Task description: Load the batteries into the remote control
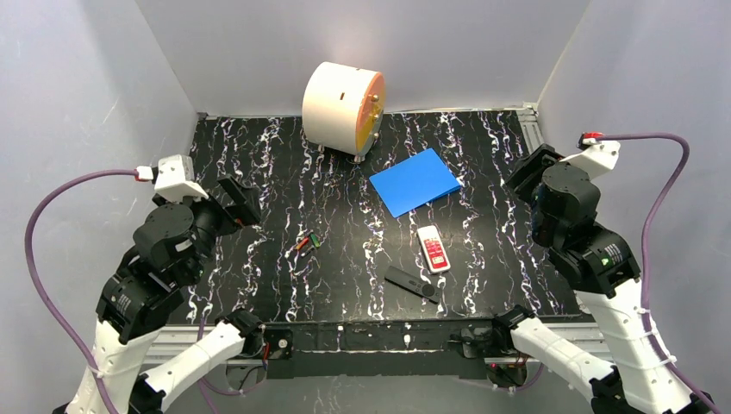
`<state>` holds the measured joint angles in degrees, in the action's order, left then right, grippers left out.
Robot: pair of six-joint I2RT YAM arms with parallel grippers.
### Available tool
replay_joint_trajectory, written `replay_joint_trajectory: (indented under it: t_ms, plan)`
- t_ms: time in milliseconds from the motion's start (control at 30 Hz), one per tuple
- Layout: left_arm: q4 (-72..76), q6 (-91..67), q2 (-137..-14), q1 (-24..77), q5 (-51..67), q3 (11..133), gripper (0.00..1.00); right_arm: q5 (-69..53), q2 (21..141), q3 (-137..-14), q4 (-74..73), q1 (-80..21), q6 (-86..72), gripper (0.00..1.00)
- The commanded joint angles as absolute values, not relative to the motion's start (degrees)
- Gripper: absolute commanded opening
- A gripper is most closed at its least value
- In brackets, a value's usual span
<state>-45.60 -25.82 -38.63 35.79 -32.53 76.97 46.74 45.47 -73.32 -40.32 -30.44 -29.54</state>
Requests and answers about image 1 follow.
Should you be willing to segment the green battery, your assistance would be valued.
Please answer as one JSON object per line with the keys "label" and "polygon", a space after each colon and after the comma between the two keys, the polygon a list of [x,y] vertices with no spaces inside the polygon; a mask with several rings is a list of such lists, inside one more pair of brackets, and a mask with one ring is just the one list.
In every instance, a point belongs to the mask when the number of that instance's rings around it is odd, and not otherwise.
{"label": "green battery", "polygon": [[321,246],[321,242],[319,241],[319,238],[315,234],[310,234],[309,239],[314,248],[319,248]]}

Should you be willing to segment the white remote control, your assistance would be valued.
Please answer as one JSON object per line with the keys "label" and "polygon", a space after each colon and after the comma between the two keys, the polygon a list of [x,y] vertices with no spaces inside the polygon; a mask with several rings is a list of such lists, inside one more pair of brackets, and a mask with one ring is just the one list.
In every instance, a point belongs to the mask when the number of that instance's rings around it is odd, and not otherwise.
{"label": "white remote control", "polygon": [[429,225],[419,228],[416,233],[429,272],[437,274],[449,271],[451,263],[447,258],[438,229],[434,225]]}

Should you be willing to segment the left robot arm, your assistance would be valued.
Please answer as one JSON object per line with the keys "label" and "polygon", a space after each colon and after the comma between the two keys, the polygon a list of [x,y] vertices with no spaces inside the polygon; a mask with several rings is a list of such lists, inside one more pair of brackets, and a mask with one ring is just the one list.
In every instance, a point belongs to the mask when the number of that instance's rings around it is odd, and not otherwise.
{"label": "left robot arm", "polygon": [[58,413],[105,413],[101,380],[120,413],[163,413],[184,391],[224,361],[263,343],[263,323],[243,308],[218,317],[216,326],[169,361],[147,370],[147,352],[212,261],[218,239],[258,224],[259,190],[227,175],[217,181],[233,203],[207,195],[171,202],[157,195],[156,208],[134,232],[134,245],[102,289],[92,356],[72,400]]}

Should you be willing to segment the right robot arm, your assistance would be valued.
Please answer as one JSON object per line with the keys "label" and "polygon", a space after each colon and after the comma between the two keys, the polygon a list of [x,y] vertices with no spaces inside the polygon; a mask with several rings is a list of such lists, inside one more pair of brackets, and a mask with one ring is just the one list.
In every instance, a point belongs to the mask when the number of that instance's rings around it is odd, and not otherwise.
{"label": "right robot arm", "polygon": [[709,395],[675,372],[642,303],[640,268],[628,243],[597,222],[593,179],[611,169],[599,146],[564,157],[543,144],[521,158],[508,187],[527,203],[534,242],[597,323],[603,360],[549,329],[522,306],[496,316],[504,349],[538,360],[578,390],[595,413],[711,413]]}

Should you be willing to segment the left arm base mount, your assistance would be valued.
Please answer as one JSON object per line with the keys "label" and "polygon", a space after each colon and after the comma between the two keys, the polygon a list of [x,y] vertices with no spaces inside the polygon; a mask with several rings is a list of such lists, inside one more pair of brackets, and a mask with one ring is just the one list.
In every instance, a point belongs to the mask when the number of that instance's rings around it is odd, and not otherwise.
{"label": "left arm base mount", "polygon": [[294,350],[294,332],[286,326],[268,324],[261,328],[257,337],[259,353],[263,361],[289,360]]}

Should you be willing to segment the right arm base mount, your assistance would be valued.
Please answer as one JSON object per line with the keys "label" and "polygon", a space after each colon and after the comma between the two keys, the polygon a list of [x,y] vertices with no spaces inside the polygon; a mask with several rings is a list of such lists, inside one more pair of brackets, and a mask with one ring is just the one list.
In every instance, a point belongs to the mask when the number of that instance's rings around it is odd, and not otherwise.
{"label": "right arm base mount", "polygon": [[503,336],[500,329],[492,327],[463,328],[458,342],[466,359],[483,359],[503,355]]}

